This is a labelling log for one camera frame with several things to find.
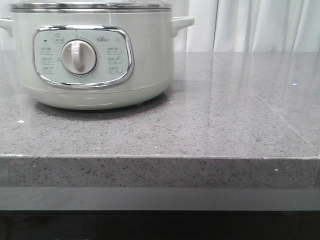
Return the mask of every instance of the cooker lid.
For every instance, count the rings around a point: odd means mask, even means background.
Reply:
[[[66,13],[74,12],[169,12],[172,5],[161,0],[118,0],[116,2],[87,2],[87,1],[23,1],[10,4],[10,11],[14,13]]]

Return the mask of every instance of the brand logo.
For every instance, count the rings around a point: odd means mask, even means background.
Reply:
[[[110,38],[105,38],[104,36],[100,36],[96,39],[98,42],[109,42]]]

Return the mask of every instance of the slow cooker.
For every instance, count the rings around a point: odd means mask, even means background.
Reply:
[[[0,27],[15,39],[20,82],[37,101],[102,110],[143,103],[174,75],[173,38],[194,24],[162,2],[20,2]]]

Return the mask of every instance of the white curtain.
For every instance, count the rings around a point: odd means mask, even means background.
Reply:
[[[177,52],[320,50],[320,0],[163,1],[173,5],[174,16],[195,17],[195,25],[175,38]],[[14,2],[0,0],[0,15],[8,16],[9,4]],[[5,50],[14,48],[2,29],[0,45]]]

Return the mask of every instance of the speckled quartz countertop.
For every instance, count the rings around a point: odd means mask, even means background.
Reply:
[[[72,111],[30,98],[13,52],[1,51],[0,209],[11,209],[15,189],[38,187],[318,190],[319,60],[176,53],[159,97]]]

